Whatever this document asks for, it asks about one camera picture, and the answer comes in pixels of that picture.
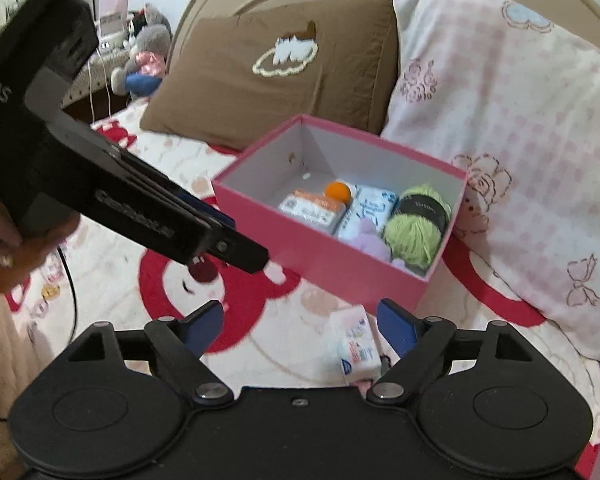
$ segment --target pillow embroidery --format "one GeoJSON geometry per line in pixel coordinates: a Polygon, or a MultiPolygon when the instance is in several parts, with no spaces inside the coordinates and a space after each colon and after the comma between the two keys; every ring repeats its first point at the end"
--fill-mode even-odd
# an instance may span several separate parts
{"type": "Polygon", "coordinates": [[[573,282],[573,288],[567,294],[567,306],[583,306],[587,303],[591,306],[598,306],[600,304],[600,297],[592,288],[585,285],[591,279],[597,263],[597,258],[592,254],[589,258],[567,264],[567,274],[573,282]]]}
{"type": "Polygon", "coordinates": [[[438,81],[433,75],[433,60],[429,61],[427,70],[422,74],[422,62],[419,59],[411,59],[407,70],[402,76],[400,93],[408,103],[417,103],[430,100],[436,93],[438,81]]]}
{"type": "Polygon", "coordinates": [[[293,74],[299,74],[311,63],[318,54],[318,44],[315,42],[315,22],[307,23],[306,30],[297,32],[288,32],[276,40],[276,45],[267,50],[251,68],[255,75],[263,77],[286,77],[293,74]],[[273,65],[283,63],[298,63],[287,68],[274,68],[266,70],[262,63],[268,57],[273,56],[273,65]]]}
{"type": "Polygon", "coordinates": [[[498,159],[489,153],[476,158],[456,155],[452,164],[469,172],[454,233],[458,238],[485,233],[489,227],[487,213],[492,205],[507,195],[513,179],[509,171],[500,166],[498,159]]]}
{"type": "Polygon", "coordinates": [[[554,24],[544,16],[510,0],[506,0],[502,5],[502,16],[514,28],[523,30],[530,28],[541,34],[547,34],[554,30],[554,24]]]}

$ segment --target screw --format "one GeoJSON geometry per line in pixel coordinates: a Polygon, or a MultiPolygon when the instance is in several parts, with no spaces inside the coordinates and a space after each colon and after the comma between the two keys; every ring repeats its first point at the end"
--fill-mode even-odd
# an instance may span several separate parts
{"type": "Polygon", "coordinates": [[[222,399],[228,393],[229,389],[222,383],[200,384],[196,390],[196,395],[205,400],[222,399]]]}
{"type": "Polygon", "coordinates": [[[107,153],[109,153],[109,155],[112,156],[113,158],[120,158],[120,148],[117,146],[114,146],[113,144],[110,144],[107,147],[107,153]]]}
{"type": "Polygon", "coordinates": [[[372,391],[379,399],[397,399],[404,393],[404,388],[397,383],[378,383],[372,391]]]}

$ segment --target green yarn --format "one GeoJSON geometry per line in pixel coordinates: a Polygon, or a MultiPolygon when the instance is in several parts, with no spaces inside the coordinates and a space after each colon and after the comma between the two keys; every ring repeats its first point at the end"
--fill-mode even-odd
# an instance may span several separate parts
{"type": "MultiPolygon", "coordinates": [[[[400,195],[400,200],[409,195],[430,196],[444,208],[447,221],[451,218],[451,208],[431,186],[410,187],[400,195]]],[[[426,218],[397,213],[384,226],[382,238],[391,248],[394,258],[426,270],[436,257],[443,235],[426,218]]]]}

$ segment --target pillowcase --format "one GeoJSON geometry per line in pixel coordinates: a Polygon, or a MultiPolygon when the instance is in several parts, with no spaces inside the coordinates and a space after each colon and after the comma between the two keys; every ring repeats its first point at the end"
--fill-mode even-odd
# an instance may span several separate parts
{"type": "Polygon", "coordinates": [[[456,235],[600,360],[600,51],[509,0],[394,7],[382,137],[468,170],[456,235]]]}
{"type": "Polygon", "coordinates": [[[392,0],[317,0],[202,20],[140,126],[238,150],[300,113],[377,135],[397,51],[392,0]]]}

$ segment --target orange ball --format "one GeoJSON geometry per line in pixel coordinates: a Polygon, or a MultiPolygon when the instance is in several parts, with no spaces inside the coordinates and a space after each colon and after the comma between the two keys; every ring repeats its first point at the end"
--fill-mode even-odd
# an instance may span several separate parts
{"type": "Polygon", "coordinates": [[[351,190],[342,182],[331,182],[324,190],[324,195],[347,205],[351,202],[351,190]]]}

